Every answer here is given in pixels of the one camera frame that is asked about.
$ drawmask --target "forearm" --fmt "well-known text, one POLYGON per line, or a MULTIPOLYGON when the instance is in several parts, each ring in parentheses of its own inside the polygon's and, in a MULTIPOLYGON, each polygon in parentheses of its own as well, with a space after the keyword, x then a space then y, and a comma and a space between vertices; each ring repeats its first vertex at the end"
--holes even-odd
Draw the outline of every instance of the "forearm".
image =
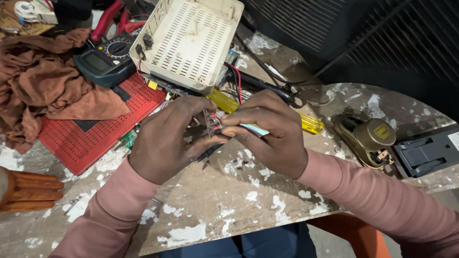
POLYGON ((399 242, 438 241, 459 232, 458 214, 381 171, 308 150, 299 181, 399 242))
POLYGON ((158 185, 140 177, 127 160, 89 201, 50 257, 123 257, 158 185))

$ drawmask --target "yellow screwdriver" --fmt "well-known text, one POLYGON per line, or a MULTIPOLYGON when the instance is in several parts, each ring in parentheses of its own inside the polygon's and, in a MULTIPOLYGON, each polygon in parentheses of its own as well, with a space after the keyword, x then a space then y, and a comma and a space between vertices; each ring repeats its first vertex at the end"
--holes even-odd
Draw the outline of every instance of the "yellow screwdriver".
MULTIPOLYGON (((222 110, 228 113, 234 112, 239 104, 226 96, 225 94, 221 93, 217 89, 213 89, 212 93, 206 96, 208 99, 212 100, 215 102, 215 104, 222 110)), ((308 132, 311 132, 313 134, 318 134, 324 129, 324 122, 317 120, 315 118, 312 118, 310 116, 301 114, 298 112, 301 116, 301 125, 302 128, 308 132)))

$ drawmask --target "digital multimeter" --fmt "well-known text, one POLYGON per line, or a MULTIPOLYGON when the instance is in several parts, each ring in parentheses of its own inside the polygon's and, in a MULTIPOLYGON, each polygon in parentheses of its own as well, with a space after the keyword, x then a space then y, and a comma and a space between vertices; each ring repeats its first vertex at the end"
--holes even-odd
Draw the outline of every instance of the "digital multimeter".
POLYGON ((129 49, 142 27, 131 33, 123 31, 113 39, 73 57, 81 73, 102 87, 111 88, 135 73, 129 49))

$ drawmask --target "yellow component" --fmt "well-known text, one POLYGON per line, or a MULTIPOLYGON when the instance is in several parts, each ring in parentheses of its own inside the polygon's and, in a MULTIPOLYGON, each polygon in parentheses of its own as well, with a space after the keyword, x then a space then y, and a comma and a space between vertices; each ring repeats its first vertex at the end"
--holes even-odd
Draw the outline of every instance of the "yellow component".
POLYGON ((391 135, 391 130, 386 124, 381 124, 380 126, 376 127, 375 135, 378 136, 381 140, 385 140, 389 135, 391 135))
MULTIPOLYGON (((225 94, 221 93, 217 89, 213 89, 212 93, 206 96, 208 99, 212 100, 215 102, 215 104, 223 111, 232 113, 234 112, 239 104, 226 96, 225 94)), ((306 131, 309 131, 313 134, 318 134, 322 132, 324 129, 324 122, 317 120, 315 118, 312 118, 310 116, 301 114, 298 112, 301 116, 301 125, 302 128, 306 131)))
POLYGON ((158 87, 158 84, 155 83, 155 82, 153 82, 153 81, 150 81, 150 82, 148 83, 148 87, 150 87, 150 88, 156 90, 156 88, 158 87))

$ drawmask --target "red perforated mat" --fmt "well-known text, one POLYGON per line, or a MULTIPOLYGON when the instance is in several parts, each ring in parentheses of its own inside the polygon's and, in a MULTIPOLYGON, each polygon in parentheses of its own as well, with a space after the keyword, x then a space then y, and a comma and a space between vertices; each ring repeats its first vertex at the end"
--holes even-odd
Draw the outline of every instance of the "red perforated mat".
POLYGON ((130 95, 126 105, 132 112, 117 120, 100 121, 87 132, 73 120, 42 118, 40 141, 75 175, 87 170, 165 99, 163 91, 149 88, 137 74, 120 87, 130 95))

